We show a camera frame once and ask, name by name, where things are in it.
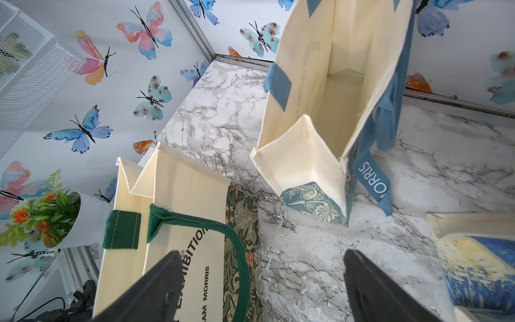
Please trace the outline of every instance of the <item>green leaves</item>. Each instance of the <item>green leaves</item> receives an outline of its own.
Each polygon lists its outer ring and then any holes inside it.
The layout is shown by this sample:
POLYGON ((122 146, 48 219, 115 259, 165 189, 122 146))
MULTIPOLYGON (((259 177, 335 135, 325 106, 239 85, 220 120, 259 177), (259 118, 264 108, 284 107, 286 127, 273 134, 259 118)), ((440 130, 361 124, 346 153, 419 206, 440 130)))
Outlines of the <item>green leaves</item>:
POLYGON ((42 186, 43 189, 50 189, 50 191, 53 193, 54 191, 57 191, 61 189, 62 183, 57 183, 57 181, 61 180, 61 169, 58 169, 54 173, 48 176, 46 179, 50 185, 44 185, 42 186))
POLYGON ((50 222, 52 223, 55 223, 56 221, 58 221, 59 219, 61 219, 63 217, 63 215, 57 215, 57 216, 54 216, 50 219, 50 222))
MULTIPOLYGON (((60 187, 55 184, 55 180, 58 180, 60 175, 60 171, 56 171, 49 177, 51 187, 60 187)), ((70 193, 69 189, 54 190, 53 193, 45 193, 41 198, 26 199, 12 209, 11 218, 16 211, 26 211, 29 214, 27 221, 15 225, 6 224, 7 230, 0 233, 0 246, 11 245, 14 247, 18 241, 22 242, 27 239, 32 231, 38 233, 36 240, 46 236, 53 237, 54 241, 51 244, 55 246, 68 234, 75 223, 79 210, 80 195, 70 193)))
POLYGON ((25 227, 21 225, 5 224, 7 230, 0 233, 0 246, 11 245, 15 247, 18 241, 22 242, 28 238, 29 234, 25 232, 25 227))

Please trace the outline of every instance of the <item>stitching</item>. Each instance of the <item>stitching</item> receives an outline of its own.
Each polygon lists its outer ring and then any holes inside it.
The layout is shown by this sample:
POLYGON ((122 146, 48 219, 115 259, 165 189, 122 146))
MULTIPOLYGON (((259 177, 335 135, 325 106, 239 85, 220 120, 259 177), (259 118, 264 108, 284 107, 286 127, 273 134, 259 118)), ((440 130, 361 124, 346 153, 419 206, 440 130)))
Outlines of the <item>stitching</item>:
POLYGON ((132 246, 131 246, 132 249, 134 249, 134 239, 136 238, 136 224, 138 223, 138 215, 139 215, 139 213, 136 214, 136 221, 134 222, 134 235, 132 236, 132 246))
POLYGON ((111 237, 111 246, 110 248, 113 248, 113 241, 114 241, 114 233, 116 232, 116 224, 118 224, 118 216, 120 216, 120 212, 116 212, 116 221, 114 222, 114 229, 113 229, 113 236, 111 237))
POLYGON ((288 94, 288 95, 284 95, 283 111, 286 111, 286 105, 288 104, 288 97, 289 97, 290 89, 291 89, 291 82, 288 80, 288 89, 286 90, 286 93, 285 93, 285 94, 288 94))

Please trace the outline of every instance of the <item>teal spotted butterfly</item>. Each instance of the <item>teal spotted butterfly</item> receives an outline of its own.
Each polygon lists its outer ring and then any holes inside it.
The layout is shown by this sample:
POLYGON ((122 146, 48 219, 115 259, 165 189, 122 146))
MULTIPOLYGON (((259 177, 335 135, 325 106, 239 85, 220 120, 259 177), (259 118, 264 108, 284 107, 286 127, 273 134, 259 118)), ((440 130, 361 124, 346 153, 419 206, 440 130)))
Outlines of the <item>teal spotted butterfly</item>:
POLYGON ((281 26, 275 22, 271 22, 264 25, 263 28, 258 29, 258 24, 255 21, 254 24, 255 26, 249 23, 254 31, 245 28, 239 30, 239 33, 243 38, 249 41, 250 48, 252 48, 259 57, 263 57, 265 53, 263 51, 263 46, 266 51, 270 49, 274 54, 277 53, 279 38, 275 37, 275 35, 279 34, 281 26))
POLYGON ((149 120, 162 120, 163 112, 160 107, 163 107, 162 103, 169 102, 171 100, 171 93, 167 86, 160 86, 161 80, 158 75, 154 75, 148 84, 148 96, 143 94, 137 98, 147 99, 145 102, 139 104, 134 110, 134 116, 143 117, 147 116, 149 120))

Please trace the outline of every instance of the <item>william morris floral pattern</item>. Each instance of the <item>william morris floral pattern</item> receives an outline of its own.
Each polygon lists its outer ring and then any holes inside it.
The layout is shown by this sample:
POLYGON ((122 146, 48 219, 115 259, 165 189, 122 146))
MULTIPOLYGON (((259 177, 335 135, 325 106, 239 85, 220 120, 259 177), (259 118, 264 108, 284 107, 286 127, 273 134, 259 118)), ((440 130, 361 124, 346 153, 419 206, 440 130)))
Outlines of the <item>william morris floral pattern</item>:
POLYGON ((333 224, 342 224, 341 208, 329 198, 316 182, 289 188, 281 194, 288 206, 306 215, 317 217, 333 224))
MULTIPOLYGON (((258 238, 258 200, 239 187, 229 187, 226 224, 238 234, 246 248, 250 268, 250 305, 246 322, 257 322, 263 315, 261 300, 261 258, 258 238)), ((224 322, 231 322, 238 302, 238 263, 231 242, 225 239, 224 252, 224 322)))

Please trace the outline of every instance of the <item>blue floral print panel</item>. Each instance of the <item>blue floral print panel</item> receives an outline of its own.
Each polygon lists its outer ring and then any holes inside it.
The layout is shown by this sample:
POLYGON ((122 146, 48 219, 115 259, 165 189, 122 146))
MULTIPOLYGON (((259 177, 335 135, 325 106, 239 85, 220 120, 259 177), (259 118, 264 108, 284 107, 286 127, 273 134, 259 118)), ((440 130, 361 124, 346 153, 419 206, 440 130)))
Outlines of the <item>blue floral print panel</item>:
POLYGON ((281 200, 288 207, 323 221, 339 225, 345 222, 341 208, 314 181, 286 189, 281 200))

